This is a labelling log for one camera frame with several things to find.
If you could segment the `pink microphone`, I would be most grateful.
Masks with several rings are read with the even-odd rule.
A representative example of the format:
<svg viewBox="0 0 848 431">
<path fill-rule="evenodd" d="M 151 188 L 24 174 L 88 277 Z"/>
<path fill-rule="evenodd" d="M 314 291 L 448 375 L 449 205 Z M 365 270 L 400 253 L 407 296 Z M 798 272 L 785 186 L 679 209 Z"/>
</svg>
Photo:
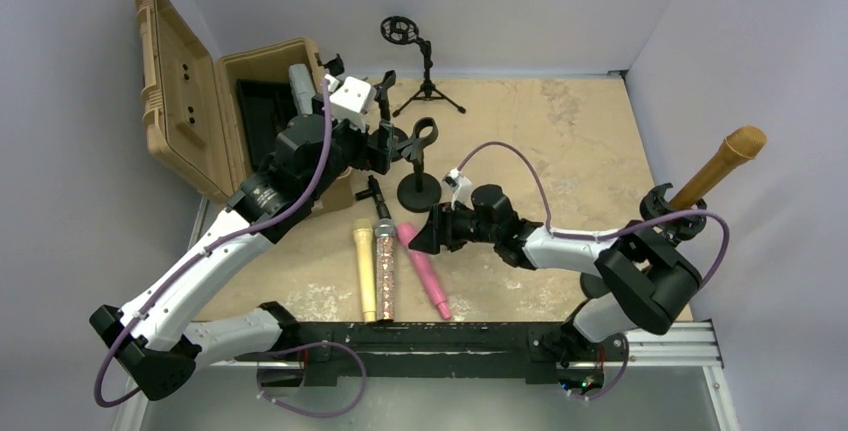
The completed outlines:
<svg viewBox="0 0 848 431">
<path fill-rule="evenodd" d="M 402 222 L 397 226 L 397 232 L 430 303 L 443 320 L 450 320 L 453 315 L 449 300 L 433 269 L 429 256 L 412 248 L 411 242 L 416 237 L 418 229 L 411 222 Z"/>
</svg>

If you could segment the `pink mic round-base stand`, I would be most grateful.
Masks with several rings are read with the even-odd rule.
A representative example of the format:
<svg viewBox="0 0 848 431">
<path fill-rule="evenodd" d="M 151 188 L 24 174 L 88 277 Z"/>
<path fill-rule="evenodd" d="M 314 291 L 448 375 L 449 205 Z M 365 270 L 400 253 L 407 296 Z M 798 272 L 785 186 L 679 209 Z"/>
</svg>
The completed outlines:
<svg viewBox="0 0 848 431">
<path fill-rule="evenodd" d="M 398 146 L 401 157 L 413 167 L 397 187 L 398 202 L 407 211 L 426 213 L 441 198 L 441 184 L 425 171 L 424 163 L 424 150 L 435 143 L 438 135 L 435 119 L 423 117 L 413 126 L 412 136 Z"/>
</svg>

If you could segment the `glitter microphone with grey head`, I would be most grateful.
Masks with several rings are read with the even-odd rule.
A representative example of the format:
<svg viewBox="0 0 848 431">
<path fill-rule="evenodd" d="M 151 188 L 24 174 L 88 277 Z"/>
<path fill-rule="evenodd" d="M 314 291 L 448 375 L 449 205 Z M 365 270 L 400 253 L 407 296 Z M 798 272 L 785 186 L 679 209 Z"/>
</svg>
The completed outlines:
<svg viewBox="0 0 848 431">
<path fill-rule="evenodd" d="M 375 227 L 375 279 L 377 321 L 395 319 L 395 241 L 396 227 L 389 218 L 382 218 Z"/>
</svg>

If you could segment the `black round-base mic stand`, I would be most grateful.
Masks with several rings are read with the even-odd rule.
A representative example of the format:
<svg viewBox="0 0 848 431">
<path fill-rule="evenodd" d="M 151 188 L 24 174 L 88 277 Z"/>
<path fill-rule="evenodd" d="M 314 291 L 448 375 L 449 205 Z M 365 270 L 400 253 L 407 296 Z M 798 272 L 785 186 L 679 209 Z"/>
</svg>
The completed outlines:
<svg viewBox="0 0 848 431">
<path fill-rule="evenodd" d="M 374 86 L 376 95 L 375 101 L 379 108 L 380 119 L 377 129 L 372 133 L 370 144 L 376 150 L 379 157 L 385 158 L 386 141 L 397 136 L 403 140 L 408 138 L 408 134 L 400 128 L 394 126 L 391 118 L 391 109 L 389 102 L 389 89 L 396 83 L 396 72 L 394 70 L 387 71 L 381 82 Z"/>
</svg>

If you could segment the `cream beige microphone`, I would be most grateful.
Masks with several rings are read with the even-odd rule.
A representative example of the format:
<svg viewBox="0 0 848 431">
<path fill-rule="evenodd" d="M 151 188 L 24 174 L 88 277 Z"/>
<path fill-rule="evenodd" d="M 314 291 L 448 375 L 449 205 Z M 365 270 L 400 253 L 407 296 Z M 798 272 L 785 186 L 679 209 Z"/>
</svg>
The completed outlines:
<svg viewBox="0 0 848 431">
<path fill-rule="evenodd" d="M 376 316 L 376 281 L 374 265 L 374 230 L 368 219 L 357 219 L 352 236 L 356 248 L 361 313 L 364 323 L 374 323 Z"/>
</svg>

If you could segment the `black tripod mic stand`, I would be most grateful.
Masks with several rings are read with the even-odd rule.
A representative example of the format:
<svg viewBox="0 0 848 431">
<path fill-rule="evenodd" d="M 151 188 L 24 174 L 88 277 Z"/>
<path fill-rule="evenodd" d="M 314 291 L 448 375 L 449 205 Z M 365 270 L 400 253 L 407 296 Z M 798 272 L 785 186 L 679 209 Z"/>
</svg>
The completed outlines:
<svg viewBox="0 0 848 431">
<path fill-rule="evenodd" d="M 431 70 L 434 66 L 432 43 L 430 40 L 421 37 L 419 27 L 414 21 L 403 16 L 388 16 L 381 21 L 380 32 L 383 39 L 393 45 L 416 45 L 422 55 L 423 73 L 419 89 L 399 108 L 392 112 L 393 117 L 398 117 L 413 101 L 430 102 L 443 100 L 454 106 L 460 114 L 467 112 L 465 107 L 459 105 L 445 93 L 441 92 L 432 80 Z"/>
</svg>

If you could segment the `gold mic shock-mount stand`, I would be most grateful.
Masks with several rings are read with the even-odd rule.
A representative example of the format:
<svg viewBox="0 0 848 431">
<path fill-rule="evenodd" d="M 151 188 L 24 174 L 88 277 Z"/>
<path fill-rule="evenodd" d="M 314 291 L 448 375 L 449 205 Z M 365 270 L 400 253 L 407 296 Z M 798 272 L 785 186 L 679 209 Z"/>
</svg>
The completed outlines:
<svg viewBox="0 0 848 431">
<path fill-rule="evenodd" d="M 671 183 L 665 183 L 653 187 L 641 200 L 639 205 L 640 216 L 643 221 L 659 218 L 676 211 L 669 200 L 666 192 L 672 188 Z M 707 218 L 701 215 L 676 218 L 658 224 L 658 233 L 673 246 L 681 242 L 694 239 L 706 226 Z M 603 280 L 598 277 L 582 274 L 579 279 L 580 289 L 586 298 L 599 298 L 609 292 Z"/>
</svg>

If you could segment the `gold microphone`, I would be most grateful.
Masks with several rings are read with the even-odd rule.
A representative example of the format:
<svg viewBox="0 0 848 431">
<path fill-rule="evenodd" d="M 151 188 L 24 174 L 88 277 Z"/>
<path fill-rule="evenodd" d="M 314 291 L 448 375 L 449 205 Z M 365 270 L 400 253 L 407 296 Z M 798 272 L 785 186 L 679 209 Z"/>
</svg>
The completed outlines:
<svg viewBox="0 0 848 431">
<path fill-rule="evenodd" d="M 765 132 L 753 125 L 742 126 L 727 135 L 716 153 L 671 199 L 672 208 L 693 207 L 732 171 L 755 159 L 767 142 Z"/>
</svg>

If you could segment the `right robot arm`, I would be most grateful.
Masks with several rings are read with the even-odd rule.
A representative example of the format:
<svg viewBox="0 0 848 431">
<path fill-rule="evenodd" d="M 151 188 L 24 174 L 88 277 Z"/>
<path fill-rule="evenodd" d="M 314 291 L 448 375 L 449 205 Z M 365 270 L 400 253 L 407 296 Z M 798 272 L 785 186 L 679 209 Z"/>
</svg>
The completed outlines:
<svg viewBox="0 0 848 431">
<path fill-rule="evenodd" d="M 676 244 L 645 223 L 636 231 L 557 236 L 522 218 L 502 188 L 475 189 L 469 205 L 433 206 L 412 238 L 415 251 L 436 255 L 467 243 L 487 243 L 506 264 L 527 270 L 564 269 L 594 277 L 607 291 L 585 299 L 540 347 L 563 361 L 584 358 L 610 337 L 632 329 L 664 335 L 705 282 Z"/>
</svg>

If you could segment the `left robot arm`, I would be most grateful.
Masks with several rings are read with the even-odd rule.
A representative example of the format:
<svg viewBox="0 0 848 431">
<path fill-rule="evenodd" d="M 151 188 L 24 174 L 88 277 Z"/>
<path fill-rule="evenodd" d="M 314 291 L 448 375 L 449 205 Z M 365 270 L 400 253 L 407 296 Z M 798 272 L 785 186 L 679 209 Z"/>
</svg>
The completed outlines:
<svg viewBox="0 0 848 431">
<path fill-rule="evenodd" d="M 154 285 L 121 307 L 103 305 L 89 322 L 151 401 L 183 386 L 205 366 L 242 355 L 292 356 L 297 320 L 280 304 L 212 322 L 195 317 L 243 267 L 313 211 L 348 169 L 386 174 L 408 134 L 382 120 L 374 131 L 321 114 L 290 119 L 260 167 L 229 198 L 206 235 Z"/>
</svg>

